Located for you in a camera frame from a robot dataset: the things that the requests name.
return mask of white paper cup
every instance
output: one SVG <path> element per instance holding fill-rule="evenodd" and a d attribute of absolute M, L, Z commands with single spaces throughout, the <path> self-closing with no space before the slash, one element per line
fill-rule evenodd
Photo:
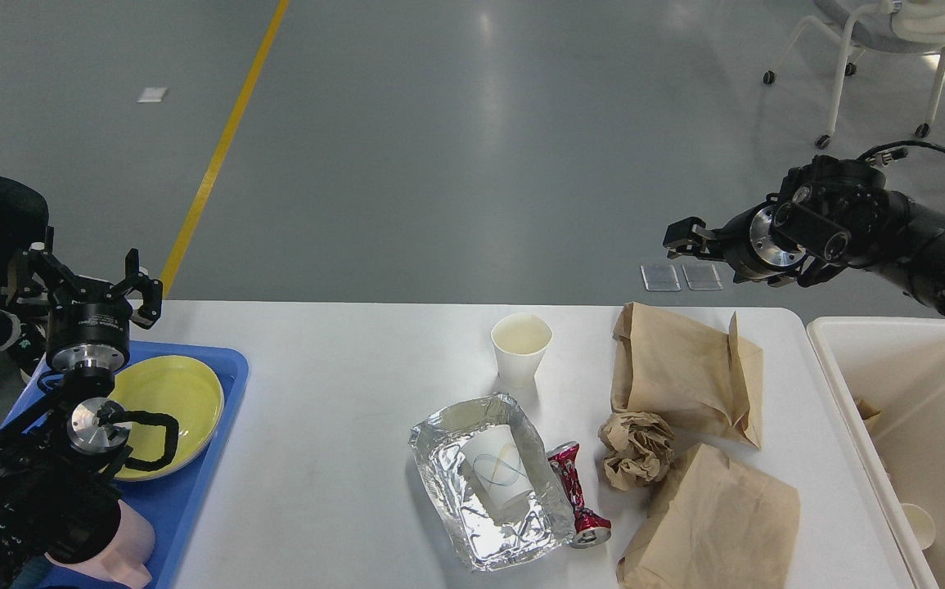
<path fill-rule="evenodd" d="M 498 321 L 490 330 L 497 357 L 497 375 L 511 389 L 534 383 L 544 350 L 551 342 L 551 328 L 532 313 L 515 313 Z"/>
<path fill-rule="evenodd" d="M 912 527 L 913 536 L 920 544 L 920 549 L 930 548 L 937 537 L 937 527 L 934 525 L 934 518 L 929 517 L 927 510 L 913 503 L 902 503 L 902 511 L 905 511 L 905 517 L 909 519 L 909 525 Z"/>
<path fill-rule="evenodd" d="M 498 508 L 534 491 L 509 425 L 494 425 L 472 437 L 461 454 Z"/>

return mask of gray floor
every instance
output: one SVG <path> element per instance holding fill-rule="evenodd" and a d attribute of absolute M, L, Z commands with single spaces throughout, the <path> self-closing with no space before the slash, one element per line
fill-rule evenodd
<path fill-rule="evenodd" d="M 57 253 L 158 272 L 277 3 L 0 1 L 0 174 Z M 645 292 L 668 223 L 778 189 L 823 131 L 835 48 L 810 2 L 293 0 L 175 299 L 783 306 L 936 317 L 864 273 L 801 290 Z M 932 66 L 868 55 L 828 153 L 909 138 Z M 142 87 L 169 86 L 159 105 Z M 945 94 L 929 139 L 945 145 Z M 945 160 L 888 187 L 945 211 Z M 16 396 L 0 358 L 0 416 Z"/>

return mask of crumpled paper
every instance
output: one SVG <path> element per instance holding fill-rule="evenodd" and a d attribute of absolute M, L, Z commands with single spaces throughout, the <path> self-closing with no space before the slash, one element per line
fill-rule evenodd
<path fill-rule="evenodd" d="M 653 493 L 618 581 L 625 589 L 782 589 L 799 522 L 796 488 L 697 444 Z"/>
<path fill-rule="evenodd" d="M 673 428 L 763 447 L 763 350 L 674 312 L 629 303 L 614 325 L 610 405 L 650 411 Z"/>
<path fill-rule="evenodd" d="M 668 473 L 675 436 L 659 415 L 643 411 L 610 414 L 599 436 L 610 450 L 603 458 L 603 473 L 619 491 L 658 482 Z"/>
<path fill-rule="evenodd" d="M 862 421 L 865 422 L 865 431 L 870 436 L 875 435 L 876 425 L 879 424 L 883 412 L 869 405 L 865 399 L 855 399 L 854 406 L 857 407 L 857 414 L 861 415 Z"/>

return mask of white table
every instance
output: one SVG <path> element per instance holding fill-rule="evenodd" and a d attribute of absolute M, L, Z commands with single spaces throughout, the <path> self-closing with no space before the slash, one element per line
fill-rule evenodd
<path fill-rule="evenodd" d="M 529 310 L 554 339 L 537 392 L 520 398 L 547 447 L 576 439 L 588 506 L 607 544 L 498 573 L 453 553 L 407 446 L 410 426 L 494 390 L 488 331 Z M 727 328 L 733 309 L 675 308 Z M 167 302 L 135 339 L 230 347 L 250 362 L 246 398 L 195 526 L 177 589 L 617 587 L 614 566 L 647 493 L 601 484 L 596 429 L 610 414 L 618 307 Z M 763 347 L 763 450 L 707 441 L 796 486 L 802 514 L 787 586 L 912 586 L 803 325 L 738 310 Z M 681 447 L 704 439 L 685 434 Z"/>

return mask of paper cup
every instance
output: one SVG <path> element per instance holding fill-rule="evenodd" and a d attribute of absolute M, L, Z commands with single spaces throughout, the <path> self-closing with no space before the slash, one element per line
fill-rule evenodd
<path fill-rule="evenodd" d="M 929 517 L 927 510 L 913 503 L 902 503 L 902 510 L 905 511 L 905 517 L 909 519 L 913 536 L 916 537 L 917 543 L 920 543 L 920 549 L 925 551 L 930 548 L 937 537 L 934 518 Z"/>
<path fill-rule="evenodd" d="M 99 581 L 114 581 L 129 589 L 142 589 L 151 581 L 151 574 L 144 566 L 155 548 L 155 532 L 148 523 L 127 503 L 119 503 L 119 528 L 109 545 L 94 558 L 80 563 L 60 563 L 47 555 L 57 566 L 86 574 Z"/>
<path fill-rule="evenodd" d="M 551 328 L 532 313 L 517 313 L 498 321 L 490 330 L 497 357 L 497 375 L 511 389 L 534 383 L 544 350 L 551 342 Z"/>
<path fill-rule="evenodd" d="M 472 437 L 461 454 L 498 508 L 534 491 L 509 425 L 494 425 Z"/>

